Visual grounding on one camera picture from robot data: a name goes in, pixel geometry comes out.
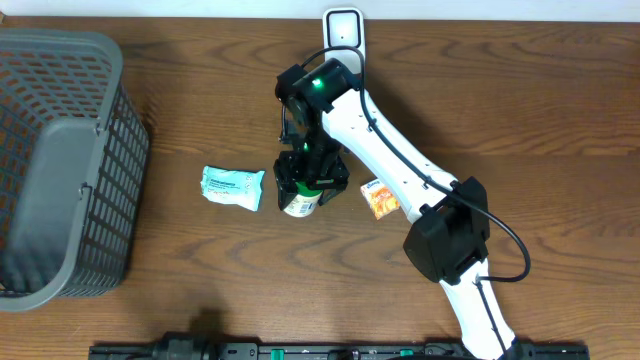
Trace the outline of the green lid jar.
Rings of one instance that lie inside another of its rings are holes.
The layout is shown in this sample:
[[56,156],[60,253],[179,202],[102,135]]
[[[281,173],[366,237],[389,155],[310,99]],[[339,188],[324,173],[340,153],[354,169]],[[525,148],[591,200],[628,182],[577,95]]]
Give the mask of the green lid jar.
[[284,212],[292,217],[307,217],[314,212],[323,191],[311,190],[303,182],[297,182],[296,189],[296,196],[284,208]]

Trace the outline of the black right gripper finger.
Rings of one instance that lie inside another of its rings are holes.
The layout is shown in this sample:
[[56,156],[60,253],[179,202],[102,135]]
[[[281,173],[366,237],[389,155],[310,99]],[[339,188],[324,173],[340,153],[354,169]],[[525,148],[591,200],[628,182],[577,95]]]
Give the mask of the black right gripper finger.
[[318,200],[319,206],[326,205],[331,199],[341,194],[346,189],[345,185],[332,186],[322,190],[320,199]]
[[278,183],[278,207],[284,211],[298,195],[297,183]]

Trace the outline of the teal wet wipes pack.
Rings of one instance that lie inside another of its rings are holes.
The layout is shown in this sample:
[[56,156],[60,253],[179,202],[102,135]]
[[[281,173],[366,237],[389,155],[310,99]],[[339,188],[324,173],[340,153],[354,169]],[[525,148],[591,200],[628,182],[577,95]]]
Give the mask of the teal wet wipes pack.
[[205,166],[200,182],[201,193],[209,201],[237,205],[252,212],[259,208],[265,171],[227,170]]

